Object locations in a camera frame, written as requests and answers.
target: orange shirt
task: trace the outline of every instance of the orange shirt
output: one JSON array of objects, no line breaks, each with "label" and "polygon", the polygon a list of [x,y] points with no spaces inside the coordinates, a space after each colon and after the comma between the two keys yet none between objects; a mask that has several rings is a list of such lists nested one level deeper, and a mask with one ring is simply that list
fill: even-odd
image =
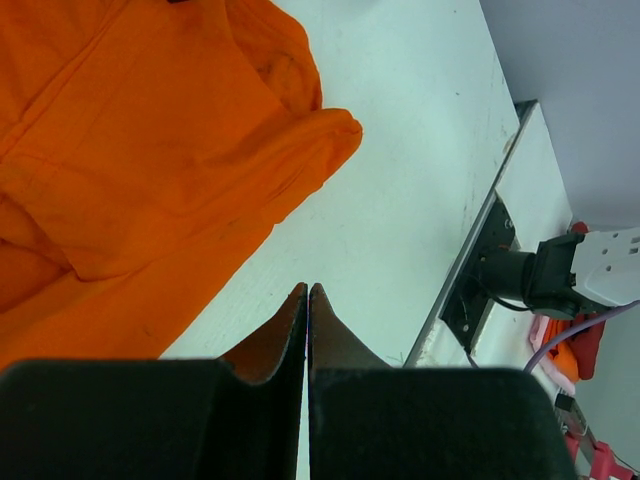
[{"label": "orange shirt", "polygon": [[[566,329],[571,327],[571,322],[567,322],[564,320],[554,320],[553,318],[549,319],[549,324],[547,325],[547,330],[545,331],[544,338],[542,340],[542,344],[553,340],[554,337],[560,335]],[[560,342],[554,348],[551,349],[549,353],[547,353],[547,357],[549,357],[553,363],[556,365],[558,370],[571,380],[573,383],[577,383],[580,381],[580,372],[578,370],[578,362],[576,360],[571,347],[568,345],[566,341]]]},{"label": "orange shirt", "polygon": [[361,140],[269,0],[0,18],[0,367],[157,357]]}]

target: orange cloth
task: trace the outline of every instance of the orange cloth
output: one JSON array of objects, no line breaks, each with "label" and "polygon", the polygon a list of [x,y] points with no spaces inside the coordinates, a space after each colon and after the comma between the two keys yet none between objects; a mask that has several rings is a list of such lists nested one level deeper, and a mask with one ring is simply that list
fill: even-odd
[{"label": "orange cloth", "polygon": [[[549,342],[557,335],[564,332],[567,328],[571,327],[571,322],[549,319],[549,325],[547,331],[544,334],[542,344]],[[580,374],[578,371],[578,362],[576,360],[573,351],[567,345],[567,342],[560,342],[554,348],[552,348],[547,356],[558,367],[558,370],[562,372],[573,383],[580,381]]]},{"label": "orange cloth", "polygon": [[268,0],[0,18],[0,367],[158,356],[359,145]]}]

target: wire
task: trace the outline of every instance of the wire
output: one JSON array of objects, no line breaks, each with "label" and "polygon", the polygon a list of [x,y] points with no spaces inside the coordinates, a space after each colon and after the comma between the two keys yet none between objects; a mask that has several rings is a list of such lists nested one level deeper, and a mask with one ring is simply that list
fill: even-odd
[{"label": "wire", "polygon": [[637,468],[633,468],[631,465],[629,465],[627,462],[625,462],[624,460],[622,460],[618,455],[615,454],[615,452],[613,452],[613,456],[616,457],[616,460],[618,460],[618,462],[620,462],[622,465],[624,465],[625,467],[627,467],[629,470],[631,470],[633,473],[638,474],[640,473],[640,470],[638,470]]},{"label": "wire", "polygon": [[471,365],[473,368],[480,368],[480,365],[478,365],[478,362],[476,362],[473,357],[471,356],[470,353],[468,352],[464,352],[467,354],[467,360],[469,360],[469,365]]},{"label": "wire", "polygon": [[509,310],[513,310],[514,312],[528,312],[531,310],[529,307],[521,307],[519,305],[514,305],[513,303],[507,302],[506,300],[501,299],[495,293],[493,293],[489,287],[487,287],[482,281],[476,277],[475,275],[471,275],[469,273],[461,272],[460,275],[464,275],[466,277],[472,278],[476,281],[478,286],[487,294],[487,296],[496,302],[498,305],[503,306],[504,308],[508,308]]},{"label": "wire", "polygon": [[582,323],[579,323],[578,325],[574,325],[571,328],[568,328],[564,332],[556,335],[551,340],[549,340],[547,343],[542,345],[538,349],[538,351],[533,354],[531,359],[529,359],[529,361],[527,362],[527,365],[524,367],[524,371],[528,372],[528,373],[533,372],[533,369],[540,362],[540,360],[542,360],[547,355],[547,353],[549,353],[549,351],[553,347],[558,345],[560,342],[565,341],[567,338],[572,337],[576,333],[581,332],[583,330],[586,330],[587,328],[593,327],[594,325],[597,325],[597,324],[602,323],[602,322],[604,322],[606,320],[610,320],[610,319],[612,319],[614,317],[617,317],[621,313],[624,313],[624,312],[626,312],[628,310],[631,310],[632,308],[634,308],[635,306],[637,306],[639,304],[640,304],[640,300],[636,300],[635,302],[631,302],[629,305],[624,305],[622,307],[613,308],[613,309],[609,310],[608,312],[605,312],[605,313],[602,313],[602,314],[598,315],[597,317],[590,318],[589,320],[586,320],[586,321],[584,321]]}]

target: white table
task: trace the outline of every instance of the white table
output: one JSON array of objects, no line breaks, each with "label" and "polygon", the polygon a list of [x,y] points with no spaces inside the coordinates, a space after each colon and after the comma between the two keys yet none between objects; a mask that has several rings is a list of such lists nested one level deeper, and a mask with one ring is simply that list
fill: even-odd
[{"label": "white table", "polygon": [[[399,366],[518,130],[482,10],[476,0],[276,3],[307,30],[325,106],[348,108],[364,140],[164,357],[221,355],[304,281],[321,282],[349,328]],[[306,411],[298,478],[308,477]]]}]

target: white wall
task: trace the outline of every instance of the white wall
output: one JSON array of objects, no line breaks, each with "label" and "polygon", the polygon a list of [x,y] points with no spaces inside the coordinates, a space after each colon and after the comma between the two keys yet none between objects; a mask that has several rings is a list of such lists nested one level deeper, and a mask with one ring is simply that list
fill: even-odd
[{"label": "white wall", "polygon": [[[575,216],[640,226],[640,1],[481,3],[514,100],[541,101]],[[640,467],[640,308],[609,322],[577,397]]]},{"label": "white wall", "polygon": [[576,216],[640,226],[640,2],[481,2],[514,100],[542,103]]},{"label": "white wall", "polygon": [[604,330],[593,380],[578,384],[578,404],[599,440],[640,468],[640,307]]}]

